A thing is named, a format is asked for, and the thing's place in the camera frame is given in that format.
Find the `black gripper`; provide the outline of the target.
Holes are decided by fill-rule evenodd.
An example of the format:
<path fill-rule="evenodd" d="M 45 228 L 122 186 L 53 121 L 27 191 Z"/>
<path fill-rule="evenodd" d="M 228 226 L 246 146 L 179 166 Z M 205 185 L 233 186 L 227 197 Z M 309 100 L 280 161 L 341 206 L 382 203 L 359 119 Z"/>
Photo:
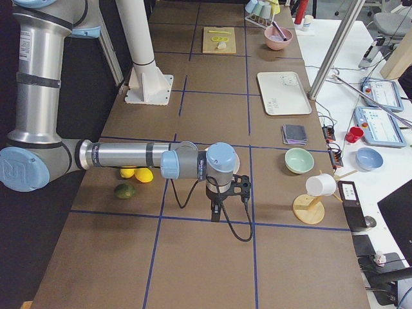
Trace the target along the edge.
<path fill-rule="evenodd" d="M 234 195 L 234 180 L 225 185 L 219 185 L 217 179 L 207 177 L 206 194 L 211 201 L 211 221 L 220 222 L 223 201 Z"/>

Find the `yellow lemon near arm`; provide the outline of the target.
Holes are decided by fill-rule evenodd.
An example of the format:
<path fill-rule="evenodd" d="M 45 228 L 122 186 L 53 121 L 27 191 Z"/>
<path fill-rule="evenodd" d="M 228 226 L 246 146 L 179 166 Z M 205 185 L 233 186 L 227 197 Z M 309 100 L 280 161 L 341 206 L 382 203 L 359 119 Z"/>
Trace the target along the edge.
<path fill-rule="evenodd" d="M 129 179 L 135 175 L 136 167 L 121 167 L 119 170 L 120 176 L 124 179 Z"/>

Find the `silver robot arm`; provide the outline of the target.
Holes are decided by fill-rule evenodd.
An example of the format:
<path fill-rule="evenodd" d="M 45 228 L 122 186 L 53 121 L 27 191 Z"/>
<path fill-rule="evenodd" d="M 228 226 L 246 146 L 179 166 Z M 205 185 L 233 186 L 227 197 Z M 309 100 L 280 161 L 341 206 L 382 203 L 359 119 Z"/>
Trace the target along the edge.
<path fill-rule="evenodd" d="M 191 142 L 93 143 L 57 134 L 64 40 L 99 37 L 98 1 L 14 1 L 12 8 L 21 29 L 17 111 L 1 151 L 1 182 L 30 192 L 91 167 L 157 167 L 166 179 L 205 182 L 211 220 L 219 221 L 224 199 L 239 186 L 231 145 L 218 142 L 201 151 Z"/>

